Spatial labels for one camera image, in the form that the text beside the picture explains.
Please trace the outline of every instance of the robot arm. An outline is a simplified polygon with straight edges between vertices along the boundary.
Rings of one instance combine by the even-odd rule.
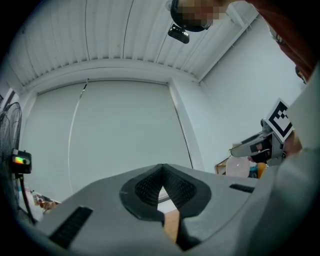
[[[256,163],[265,163],[269,166],[280,165],[286,158],[284,143],[276,133],[261,120],[262,131],[242,141],[239,146],[230,150],[233,157],[252,157]]]

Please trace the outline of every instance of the white wall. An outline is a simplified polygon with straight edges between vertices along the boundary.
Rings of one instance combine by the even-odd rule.
[[[35,101],[21,146],[32,154],[32,173],[25,177],[30,189],[62,202],[91,182],[137,168],[191,167],[167,86],[89,82],[72,126],[84,85],[22,97],[26,110]]]
[[[216,122],[210,101],[197,83],[173,78],[169,84],[177,109],[193,168],[215,173],[213,157],[218,153],[215,147]]]
[[[213,111],[212,161],[229,156],[232,143],[261,131],[260,120],[278,98],[291,105],[305,85],[295,64],[271,38],[259,17],[201,83]]]
[[[169,88],[135,81],[89,82],[74,119],[69,159],[74,192],[146,166],[190,168]]]
[[[28,105],[35,101],[20,140],[20,148],[32,155],[32,171],[25,175],[25,181],[31,190],[60,202],[72,194],[68,142],[72,117],[84,86],[84,83],[67,86],[38,97],[31,93],[30,100],[25,99]],[[27,109],[22,110],[22,118],[26,115]]]

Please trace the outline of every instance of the ceiling beam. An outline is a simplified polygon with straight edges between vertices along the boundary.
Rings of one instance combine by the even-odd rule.
[[[239,25],[241,28],[244,28],[246,26],[243,19],[240,17],[239,13],[232,4],[229,5],[228,9],[226,10],[226,14],[235,24]]]
[[[90,80],[130,80],[168,83],[171,78],[190,82],[197,79],[186,72],[152,62],[132,59],[97,59],[53,70],[30,82],[26,89],[37,93]]]

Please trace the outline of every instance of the black vent grille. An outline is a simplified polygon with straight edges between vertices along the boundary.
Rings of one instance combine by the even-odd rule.
[[[93,210],[90,208],[79,207],[51,235],[50,239],[57,245],[67,249],[92,212]]]

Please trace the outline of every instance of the red sleeve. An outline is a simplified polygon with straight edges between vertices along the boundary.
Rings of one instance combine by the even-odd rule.
[[[297,30],[295,23],[279,7],[276,0],[246,0],[269,23],[285,42],[282,51],[296,64],[308,81],[316,64],[316,55],[311,46]]]

